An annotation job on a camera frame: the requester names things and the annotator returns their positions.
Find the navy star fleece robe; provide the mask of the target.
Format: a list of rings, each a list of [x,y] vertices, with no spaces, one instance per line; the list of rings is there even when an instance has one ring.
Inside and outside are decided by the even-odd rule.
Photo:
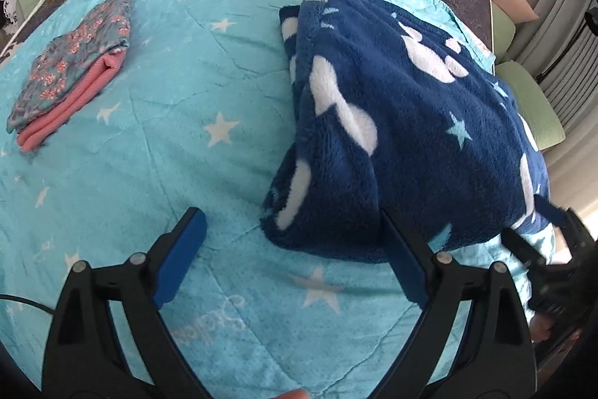
[[[384,213],[434,250],[548,226],[540,147],[465,43],[385,0],[301,0],[279,16],[296,132],[263,203],[273,244],[379,263]]]

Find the green pillow front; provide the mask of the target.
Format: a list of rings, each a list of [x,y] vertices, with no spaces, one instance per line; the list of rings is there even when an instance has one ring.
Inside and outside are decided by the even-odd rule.
[[[561,121],[528,71],[513,61],[497,65],[494,71],[510,86],[537,147],[544,151],[563,142],[565,130]]]

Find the grey curtain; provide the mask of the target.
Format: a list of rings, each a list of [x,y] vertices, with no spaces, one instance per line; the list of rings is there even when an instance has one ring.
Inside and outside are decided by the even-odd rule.
[[[584,15],[597,0],[527,0],[539,19],[518,29],[510,56],[536,78],[565,130],[545,152],[555,203],[597,211],[597,36]]]

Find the green pillow near headboard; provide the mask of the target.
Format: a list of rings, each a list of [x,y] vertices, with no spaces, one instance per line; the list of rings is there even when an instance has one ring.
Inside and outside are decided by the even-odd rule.
[[[491,14],[493,15],[494,55],[497,62],[500,63],[513,43],[516,26],[497,4],[491,3]]]

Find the folded floral pink garment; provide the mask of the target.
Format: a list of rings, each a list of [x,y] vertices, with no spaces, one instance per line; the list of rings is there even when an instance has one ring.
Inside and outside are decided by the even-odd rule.
[[[24,153],[33,151],[118,74],[130,47],[133,0],[104,0],[33,61],[7,117]]]

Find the turquoise star quilt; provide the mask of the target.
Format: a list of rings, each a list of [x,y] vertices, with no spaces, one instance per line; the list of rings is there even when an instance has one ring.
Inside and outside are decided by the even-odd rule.
[[[104,0],[68,0],[1,70],[8,114],[34,59]],[[24,153],[1,137],[1,339],[33,382],[71,266],[124,262],[191,206],[208,235],[161,314],[217,398],[363,398],[406,342],[420,310],[390,266],[273,245],[262,202],[295,123],[279,9],[299,0],[133,0],[120,73]],[[387,0],[485,43],[442,0]]]

